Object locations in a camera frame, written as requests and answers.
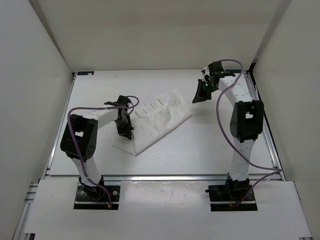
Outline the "white skirt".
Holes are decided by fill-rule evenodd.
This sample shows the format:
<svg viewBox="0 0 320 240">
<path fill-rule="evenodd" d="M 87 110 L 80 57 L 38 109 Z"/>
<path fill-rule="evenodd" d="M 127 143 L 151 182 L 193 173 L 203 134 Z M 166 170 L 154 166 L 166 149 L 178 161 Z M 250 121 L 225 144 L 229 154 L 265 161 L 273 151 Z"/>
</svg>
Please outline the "white skirt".
<svg viewBox="0 0 320 240">
<path fill-rule="evenodd" d="M 132 139 L 115 137 L 112 146 L 137 156 L 191 117 L 177 89 L 168 90 L 131 114 Z"/>
</svg>

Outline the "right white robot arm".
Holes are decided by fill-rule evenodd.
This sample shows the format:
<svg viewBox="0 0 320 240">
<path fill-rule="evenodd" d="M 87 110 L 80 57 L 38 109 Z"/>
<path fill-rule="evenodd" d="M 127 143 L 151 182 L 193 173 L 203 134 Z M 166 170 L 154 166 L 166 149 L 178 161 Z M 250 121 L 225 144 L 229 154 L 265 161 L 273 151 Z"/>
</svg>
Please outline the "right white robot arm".
<svg viewBox="0 0 320 240">
<path fill-rule="evenodd" d="M 216 90 L 220 90 L 233 106 L 229 129 L 233 137 L 234 153 L 224 193 L 230 200 L 236 200 L 250 188 L 250 157 L 263 130 L 264 104 L 261 100 L 254 100 L 241 85 L 233 84 L 231 77 L 220 79 L 218 87 L 199 79 L 192 102 L 195 104 L 210 100 L 211 93 Z"/>
</svg>

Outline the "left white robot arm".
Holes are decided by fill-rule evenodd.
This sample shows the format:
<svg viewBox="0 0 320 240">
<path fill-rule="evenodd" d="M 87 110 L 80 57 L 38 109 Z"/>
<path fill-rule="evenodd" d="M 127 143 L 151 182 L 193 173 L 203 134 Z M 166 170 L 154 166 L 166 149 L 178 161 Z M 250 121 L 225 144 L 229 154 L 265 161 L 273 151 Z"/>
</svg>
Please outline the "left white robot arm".
<svg viewBox="0 0 320 240">
<path fill-rule="evenodd" d="M 61 139 L 60 149 L 76 165 L 79 181 L 84 191 L 93 199 L 104 196 L 111 201 L 110 192 L 104 186 L 94 160 L 98 130 L 114 122 L 121 137 L 132 138 L 129 107 L 74 107 L 67 113 L 67 123 Z"/>
</svg>

